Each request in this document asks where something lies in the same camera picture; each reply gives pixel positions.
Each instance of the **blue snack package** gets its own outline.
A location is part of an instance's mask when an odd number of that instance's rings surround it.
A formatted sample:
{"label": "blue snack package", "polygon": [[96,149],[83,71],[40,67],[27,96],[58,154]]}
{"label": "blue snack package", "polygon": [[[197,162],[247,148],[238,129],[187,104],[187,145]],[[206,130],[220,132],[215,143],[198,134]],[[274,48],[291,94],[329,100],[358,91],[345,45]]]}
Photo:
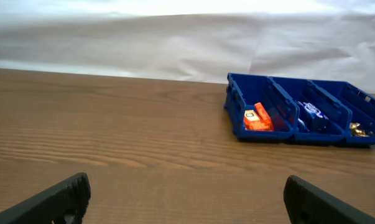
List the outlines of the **blue snack package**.
{"label": "blue snack package", "polygon": [[299,118],[306,123],[306,127],[318,133],[326,131],[330,120],[316,106],[311,103],[296,101],[300,108]]}
{"label": "blue snack package", "polygon": [[306,127],[305,122],[302,121],[300,118],[298,118],[298,128],[299,128],[299,132],[309,133],[309,129]]}

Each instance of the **white paper sheet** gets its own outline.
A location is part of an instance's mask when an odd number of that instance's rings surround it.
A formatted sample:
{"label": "white paper sheet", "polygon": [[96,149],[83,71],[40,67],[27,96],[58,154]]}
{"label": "white paper sheet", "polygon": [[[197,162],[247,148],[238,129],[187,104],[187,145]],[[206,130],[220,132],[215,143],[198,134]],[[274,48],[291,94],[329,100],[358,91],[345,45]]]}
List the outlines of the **white paper sheet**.
{"label": "white paper sheet", "polygon": [[0,68],[217,83],[254,73],[375,93],[375,0],[0,0]]}

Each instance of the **wood grain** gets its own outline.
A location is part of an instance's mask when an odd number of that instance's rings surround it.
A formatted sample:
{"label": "wood grain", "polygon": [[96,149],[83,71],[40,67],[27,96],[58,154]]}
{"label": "wood grain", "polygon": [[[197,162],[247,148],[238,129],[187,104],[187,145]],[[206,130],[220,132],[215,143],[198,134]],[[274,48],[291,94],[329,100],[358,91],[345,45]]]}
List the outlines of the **wood grain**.
{"label": "wood grain", "polygon": [[0,211],[87,172],[84,223],[288,223],[295,174],[375,216],[375,147],[239,142],[225,88],[0,70]]}

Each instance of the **blue plastic bin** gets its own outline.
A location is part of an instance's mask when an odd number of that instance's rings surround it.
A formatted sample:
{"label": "blue plastic bin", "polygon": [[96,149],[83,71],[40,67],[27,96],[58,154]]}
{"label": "blue plastic bin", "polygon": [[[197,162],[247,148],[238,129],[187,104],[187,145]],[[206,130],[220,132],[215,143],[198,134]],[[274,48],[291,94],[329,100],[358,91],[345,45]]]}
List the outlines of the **blue plastic bin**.
{"label": "blue plastic bin", "polygon": [[[229,73],[225,108],[238,139],[283,140],[291,138],[296,123],[297,105],[271,78]],[[274,131],[246,130],[244,112],[261,102],[272,119]]]}
{"label": "blue plastic bin", "polygon": [[293,100],[312,103],[330,119],[325,133],[301,132],[298,122],[295,122],[294,136],[297,142],[329,144],[345,140],[345,130],[349,128],[351,111],[339,100],[310,80],[280,77],[271,77],[271,79],[278,83]]}
{"label": "blue plastic bin", "polygon": [[333,96],[338,98],[351,112],[351,122],[360,123],[360,128],[372,131],[374,136],[352,136],[349,127],[346,130],[346,142],[349,144],[375,144],[375,97],[356,88],[348,82],[313,80]]}

